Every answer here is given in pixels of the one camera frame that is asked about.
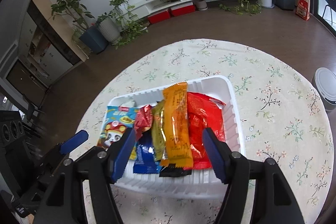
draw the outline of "metal screw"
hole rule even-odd
[[[239,159],[242,155],[241,155],[241,153],[239,153],[237,151],[233,151],[231,153],[231,156],[234,157],[235,159]]]
[[[275,160],[272,159],[272,158],[267,158],[267,159],[266,159],[266,162],[267,162],[268,164],[270,164],[270,165],[274,165],[274,164],[275,164]]]
[[[105,151],[100,151],[100,152],[97,154],[98,158],[100,158],[100,159],[105,158],[106,155],[107,155],[107,153],[106,153]]]
[[[65,166],[68,166],[68,165],[70,165],[71,163],[72,163],[72,159],[65,159],[64,162],[63,162],[63,164],[64,164]]]

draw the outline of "speaker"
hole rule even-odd
[[[0,140],[4,147],[24,135],[21,115],[18,111],[0,111]]]
[[[0,174],[15,198],[28,189],[33,170],[20,113],[1,110]]]

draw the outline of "wooden floor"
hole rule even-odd
[[[255,47],[287,63],[309,81],[319,67],[336,72],[332,34],[314,17],[304,21],[294,12],[277,7],[253,16],[213,7],[159,22],[148,31],[130,45],[117,50],[109,46],[98,55],[92,54],[53,85],[42,107],[46,115],[41,116],[40,125],[47,132],[41,143],[43,150],[75,133],[91,102],[122,70],[144,55],[183,39],[211,38]],[[336,139],[336,111],[329,119]]]

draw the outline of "red snack bag on floor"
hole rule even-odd
[[[211,168],[208,155],[202,142],[203,129],[210,127],[218,140],[224,142],[224,124],[222,111],[217,104],[225,105],[222,101],[201,93],[188,92],[189,140],[193,154],[193,169]]]
[[[303,18],[304,20],[308,20],[309,19],[308,2],[305,0],[299,0],[295,14]]]
[[[134,130],[135,130],[135,141],[137,142],[141,137],[142,133],[149,130],[152,127],[153,114],[152,106],[145,105],[139,109],[135,117]]]

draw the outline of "wall cabinet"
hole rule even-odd
[[[72,67],[28,13],[21,29],[19,59],[46,86]]]

